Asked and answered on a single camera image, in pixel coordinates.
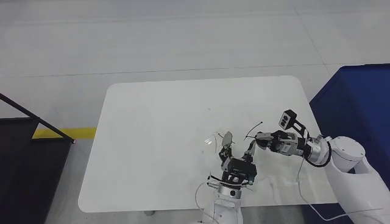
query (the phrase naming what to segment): white cable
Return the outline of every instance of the white cable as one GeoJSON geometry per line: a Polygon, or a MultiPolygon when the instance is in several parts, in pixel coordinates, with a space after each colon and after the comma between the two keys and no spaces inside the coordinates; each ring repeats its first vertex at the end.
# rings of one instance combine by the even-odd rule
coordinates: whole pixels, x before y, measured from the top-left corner
{"type": "Polygon", "coordinates": [[[207,216],[208,216],[209,218],[211,218],[214,222],[216,222],[217,224],[219,224],[219,222],[218,222],[214,217],[212,217],[211,215],[207,214],[207,213],[199,206],[199,204],[197,203],[196,195],[197,195],[198,190],[200,189],[200,187],[202,187],[203,184],[207,184],[207,182],[201,183],[201,184],[199,185],[199,187],[198,187],[198,188],[196,189],[196,191],[195,191],[195,204],[196,204],[197,208],[198,208],[200,211],[203,212],[203,214],[207,215],[207,216]]]}
{"type": "Polygon", "coordinates": [[[318,211],[317,211],[311,204],[309,204],[309,203],[305,200],[305,198],[302,196],[302,193],[301,193],[301,191],[300,191],[299,173],[300,173],[300,170],[302,169],[302,165],[303,165],[303,161],[304,161],[304,160],[305,160],[305,159],[303,158],[303,159],[302,159],[302,162],[300,163],[300,167],[299,167],[298,175],[297,175],[297,179],[296,179],[296,181],[297,181],[297,183],[298,183],[299,195],[300,195],[300,197],[306,202],[306,204],[308,204],[308,205],[317,213],[317,215],[318,215],[322,220],[324,220],[324,221],[326,221],[326,222],[329,222],[329,221],[331,221],[331,220],[334,220],[334,219],[337,219],[337,218],[340,218],[340,217],[343,217],[343,216],[346,216],[346,215],[349,215],[349,214],[353,214],[353,213],[357,213],[357,212],[363,212],[363,211],[374,211],[374,210],[377,210],[377,209],[366,209],[366,210],[363,210],[363,211],[353,211],[353,212],[348,212],[348,213],[343,214],[343,215],[337,215],[337,216],[332,217],[332,218],[330,218],[330,219],[325,219],[325,218],[323,218],[322,215],[320,215],[320,213],[318,213],[318,211]]]}

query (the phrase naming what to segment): black cable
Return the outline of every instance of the black cable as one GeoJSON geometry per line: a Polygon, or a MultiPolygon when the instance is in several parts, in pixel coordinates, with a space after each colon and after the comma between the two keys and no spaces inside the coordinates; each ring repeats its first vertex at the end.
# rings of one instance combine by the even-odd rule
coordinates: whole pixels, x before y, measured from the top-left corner
{"type": "Polygon", "coordinates": [[[219,178],[217,177],[214,177],[213,175],[210,174],[210,176],[208,176],[207,180],[209,180],[210,178],[214,179],[214,180],[217,180],[218,182],[220,183],[224,183],[226,185],[231,185],[231,186],[245,186],[245,185],[248,185],[248,183],[241,183],[241,184],[236,184],[236,183],[226,183],[225,181],[222,181],[220,180],[219,178]]]}
{"type": "Polygon", "coordinates": [[[328,155],[328,159],[327,159],[327,161],[325,162],[325,163],[323,163],[323,164],[321,164],[321,165],[315,165],[314,163],[312,163],[311,161],[309,161],[309,159],[306,157],[306,156],[304,156],[304,158],[305,158],[305,160],[310,164],[310,165],[312,165],[313,167],[324,167],[324,166],[326,166],[329,162],[330,162],[330,158],[331,158],[331,156],[332,156],[332,148],[330,147],[330,143],[327,141],[327,143],[328,143],[328,148],[329,148],[329,155],[328,155]]]}
{"type": "Polygon", "coordinates": [[[263,123],[263,122],[260,122],[259,124],[257,124],[256,126],[254,126],[251,130],[249,130],[249,132],[246,134],[244,140],[245,140],[246,138],[254,138],[254,137],[248,136],[248,134],[249,134],[253,129],[255,129],[257,126],[259,126],[259,125],[262,124],[262,123],[263,123]]]}

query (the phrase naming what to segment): table leg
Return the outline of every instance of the table leg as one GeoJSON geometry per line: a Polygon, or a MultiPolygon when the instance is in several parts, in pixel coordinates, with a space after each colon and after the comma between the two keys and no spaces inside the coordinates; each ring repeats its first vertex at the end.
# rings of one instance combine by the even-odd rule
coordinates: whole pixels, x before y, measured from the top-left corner
{"type": "Polygon", "coordinates": [[[156,211],[144,211],[145,215],[154,215],[156,211]]]}

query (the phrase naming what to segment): floor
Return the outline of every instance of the floor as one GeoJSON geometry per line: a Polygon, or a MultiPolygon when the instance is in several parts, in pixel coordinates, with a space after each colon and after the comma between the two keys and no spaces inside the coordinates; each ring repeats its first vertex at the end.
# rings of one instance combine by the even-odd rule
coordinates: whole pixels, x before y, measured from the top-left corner
{"type": "MultiPolygon", "coordinates": [[[[390,0],[0,0],[0,92],[58,128],[95,127],[119,82],[293,75],[308,100],[344,65],[387,63],[390,0]]],[[[0,116],[19,116],[0,104],[0,116]]],[[[92,140],[71,149],[47,223],[188,223],[199,211],[86,214],[92,140]]],[[[302,223],[297,206],[245,223],[302,223]]]]}

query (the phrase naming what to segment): wire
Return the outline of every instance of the wire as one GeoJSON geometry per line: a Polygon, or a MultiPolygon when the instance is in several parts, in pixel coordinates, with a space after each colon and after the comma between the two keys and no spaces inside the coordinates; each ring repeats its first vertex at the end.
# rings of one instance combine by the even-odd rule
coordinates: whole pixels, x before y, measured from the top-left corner
{"type": "Polygon", "coordinates": [[[246,134],[244,140],[245,140],[246,138],[249,137],[248,134],[249,134],[253,129],[255,129],[257,126],[259,126],[259,125],[262,124],[262,123],[263,123],[263,122],[260,122],[259,124],[257,124],[256,126],[254,126],[251,130],[249,130],[249,132],[246,134]]]}
{"type": "Polygon", "coordinates": [[[305,198],[302,196],[302,193],[301,193],[301,191],[300,191],[299,173],[300,173],[300,170],[302,169],[303,161],[304,161],[304,159],[302,159],[302,162],[300,163],[300,167],[299,167],[299,170],[298,170],[298,175],[297,175],[297,178],[296,178],[296,181],[297,181],[297,183],[298,183],[299,195],[300,195],[300,197],[306,202],[306,204],[308,204],[308,205],[317,213],[317,215],[318,215],[322,220],[324,220],[324,221],[326,221],[326,222],[329,222],[329,221],[331,221],[331,220],[334,220],[334,219],[337,219],[337,218],[340,218],[340,217],[343,217],[343,216],[346,216],[346,215],[349,215],[349,214],[357,213],[357,212],[374,211],[374,210],[382,209],[382,208],[378,208],[378,209],[366,209],[366,210],[363,210],[363,211],[348,212],[348,213],[345,213],[345,214],[343,214],[343,215],[337,215],[337,216],[332,217],[332,218],[329,218],[329,219],[323,218],[322,215],[320,215],[320,213],[318,213],[318,211],[316,210],[316,208],[314,208],[311,204],[309,204],[309,202],[307,202],[307,201],[305,200],[305,198]]]}
{"type": "Polygon", "coordinates": [[[203,212],[203,214],[205,214],[205,215],[207,215],[209,218],[211,218],[211,219],[213,220],[213,222],[216,222],[217,224],[219,224],[219,222],[218,222],[214,217],[212,217],[211,215],[207,214],[207,213],[199,206],[199,204],[197,203],[197,198],[196,198],[197,192],[199,191],[200,187],[202,187],[203,184],[207,184],[207,182],[201,183],[201,184],[199,185],[199,187],[198,187],[198,188],[196,189],[196,191],[195,191],[195,204],[196,204],[197,208],[198,208],[200,211],[203,212]]]}
{"type": "Polygon", "coordinates": [[[210,175],[209,178],[212,178],[212,179],[214,179],[217,182],[220,182],[220,183],[223,183],[223,184],[226,184],[226,185],[230,185],[230,186],[241,186],[241,187],[244,187],[247,184],[247,183],[243,183],[243,184],[242,183],[241,184],[226,183],[226,182],[220,180],[219,178],[214,177],[213,175],[210,175]]]}

